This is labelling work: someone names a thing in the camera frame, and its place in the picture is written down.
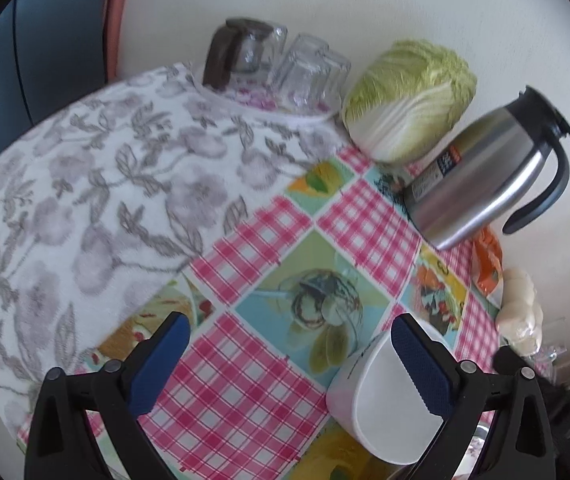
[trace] white floral towel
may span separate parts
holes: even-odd
[[[212,107],[182,64],[109,86],[0,155],[0,416],[73,371],[190,260],[345,143]]]

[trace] checkered tablecloth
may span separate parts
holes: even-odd
[[[328,460],[356,475],[367,460],[329,417],[325,392],[347,354],[404,312],[429,320],[457,359],[491,370],[495,312],[470,285],[471,243],[432,250],[381,193],[382,180],[389,183],[358,150],[344,148],[214,243],[172,292],[129,320],[127,330],[144,332],[136,327],[167,315],[162,305],[188,305],[190,346],[139,419],[179,478],[295,480],[311,478],[309,470],[329,478],[315,460],[332,455],[336,442],[354,451]],[[301,300],[313,286],[342,291],[341,315],[352,316],[355,335],[341,332],[340,320],[328,323],[324,306]],[[101,348],[88,371],[110,358]],[[92,424],[101,444],[102,423]]]

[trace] orange plastic bag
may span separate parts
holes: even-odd
[[[478,290],[496,308],[502,301],[502,249],[491,227],[483,227],[474,238],[472,279]]]

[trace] table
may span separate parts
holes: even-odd
[[[406,310],[483,370],[498,346],[471,244],[432,251],[395,203],[418,169],[376,167],[334,123],[231,116],[181,64],[62,110],[0,156],[2,419],[24,443],[44,371],[122,359],[178,310],[190,347],[140,418],[177,476],[380,466],[325,407],[347,355]]]

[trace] carafe handle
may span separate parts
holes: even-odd
[[[556,159],[558,159],[556,175],[549,186],[547,186],[539,196],[513,212],[502,227],[503,234],[511,235],[530,222],[533,222],[560,198],[562,192],[567,187],[567,183],[569,182],[569,160],[567,159],[567,154],[553,131],[546,130],[545,137],[546,142],[554,149]]]
[[[245,34],[240,28],[223,25],[214,33],[203,70],[203,86],[222,90],[229,83]]]

